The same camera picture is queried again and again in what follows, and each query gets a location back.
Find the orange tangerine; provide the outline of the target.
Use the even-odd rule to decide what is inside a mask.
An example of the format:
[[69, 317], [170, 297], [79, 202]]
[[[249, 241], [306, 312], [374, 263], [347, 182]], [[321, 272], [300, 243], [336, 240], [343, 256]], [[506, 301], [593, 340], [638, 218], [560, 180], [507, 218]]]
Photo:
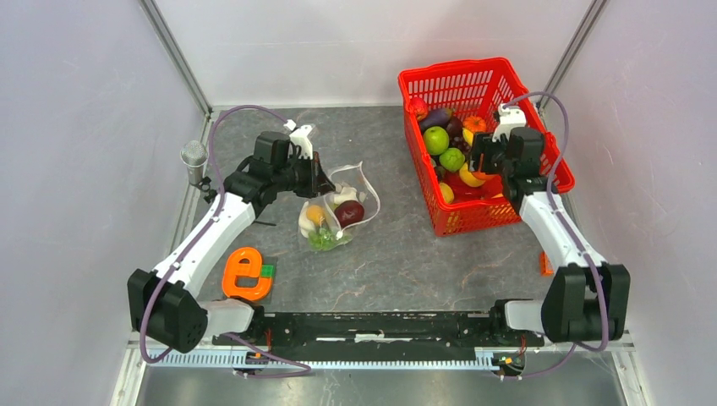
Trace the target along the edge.
[[484, 182], [487, 182], [487, 181], [489, 181], [489, 180], [491, 180], [492, 178], [495, 177], [494, 174], [482, 173], [482, 172], [480, 172], [480, 171], [473, 172], [472, 175], [473, 175], [476, 179], [482, 180], [482, 181], [484, 181]]

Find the yellow lemon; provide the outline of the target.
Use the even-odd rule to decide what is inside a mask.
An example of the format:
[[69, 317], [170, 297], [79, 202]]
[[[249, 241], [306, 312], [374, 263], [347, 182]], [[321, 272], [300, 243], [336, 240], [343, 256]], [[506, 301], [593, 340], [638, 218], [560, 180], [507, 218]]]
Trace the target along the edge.
[[467, 163], [464, 163], [458, 170], [458, 176], [464, 184], [471, 188], [478, 188], [485, 183], [483, 178], [476, 178], [474, 176], [474, 174], [469, 170]]

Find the yellow orange lemon fruit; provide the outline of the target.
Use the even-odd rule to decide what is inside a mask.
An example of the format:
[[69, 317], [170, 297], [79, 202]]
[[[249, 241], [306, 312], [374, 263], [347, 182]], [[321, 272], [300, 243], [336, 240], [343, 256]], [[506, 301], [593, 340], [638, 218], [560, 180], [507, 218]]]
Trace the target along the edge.
[[305, 216], [316, 227], [321, 227], [326, 222], [326, 212], [318, 205], [309, 205], [306, 208]]

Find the clear dotted zip top bag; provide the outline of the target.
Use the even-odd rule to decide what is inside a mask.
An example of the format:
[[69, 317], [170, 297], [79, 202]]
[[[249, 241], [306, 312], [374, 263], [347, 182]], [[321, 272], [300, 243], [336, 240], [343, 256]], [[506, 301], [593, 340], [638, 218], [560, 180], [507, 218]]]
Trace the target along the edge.
[[333, 168], [328, 179], [336, 190], [305, 201], [298, 216], [298, 236], [313, 251], [350, 243], [381, 209], [362, 162]]

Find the white mushroom toy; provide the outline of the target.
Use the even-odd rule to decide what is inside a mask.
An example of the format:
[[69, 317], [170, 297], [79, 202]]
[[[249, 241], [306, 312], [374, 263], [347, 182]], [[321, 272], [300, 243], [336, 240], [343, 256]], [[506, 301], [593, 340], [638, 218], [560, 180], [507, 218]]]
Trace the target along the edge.
[[359, 200], [358, 191], [350, 185], [339, 184], [337, 186], [337, 191], [331, 196], [331, 203], [335, 206], [339, 206], [342, 203], [350, 200]]

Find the dark red plum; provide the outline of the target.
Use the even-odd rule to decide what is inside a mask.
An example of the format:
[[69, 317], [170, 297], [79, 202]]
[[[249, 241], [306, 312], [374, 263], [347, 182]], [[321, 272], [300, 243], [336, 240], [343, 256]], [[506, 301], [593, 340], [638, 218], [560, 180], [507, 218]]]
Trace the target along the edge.
[[334, 210], [340, 228], [346, 228], [364, 220], [365, 209], [359, 201], [346, 201]]

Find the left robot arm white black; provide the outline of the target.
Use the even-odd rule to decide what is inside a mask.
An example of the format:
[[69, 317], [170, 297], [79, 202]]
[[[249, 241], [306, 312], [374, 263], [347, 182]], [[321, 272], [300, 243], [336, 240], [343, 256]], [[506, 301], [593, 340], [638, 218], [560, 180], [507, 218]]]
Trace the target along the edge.
[[199, 302], [199, 292], [229, 245], [281, 192], [314, 198], [334, 191], [310, 141], [313, 126], [290, 134], [266, 131], [254, 152], [223, 181], [209, 211], [186, 239], [153, 270], [128, 279], [132, 328], [186, 354], [202, 339], [233, 332], [245, 344], [265, 336], [265, 321], [245, 299]]

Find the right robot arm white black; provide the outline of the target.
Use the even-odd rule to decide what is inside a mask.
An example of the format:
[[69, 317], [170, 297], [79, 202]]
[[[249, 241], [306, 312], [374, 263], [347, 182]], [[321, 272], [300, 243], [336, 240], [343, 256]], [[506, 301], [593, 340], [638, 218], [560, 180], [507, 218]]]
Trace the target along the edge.
[[554, 276], [543, 299], [497, 302], [488, 323], [490, 338], [509, 345], [523, 331], [553, 343], [575, 343], [602, 351], [622, 337], [631, 277], [592, 248], [569, 217], [555, 186], [556, 169], [541, 172], [545, 135], [518, 127], [507, 134], [476, 134], [468, 161], [472, 170], [496, 175], [502, 194], [539, 241]]

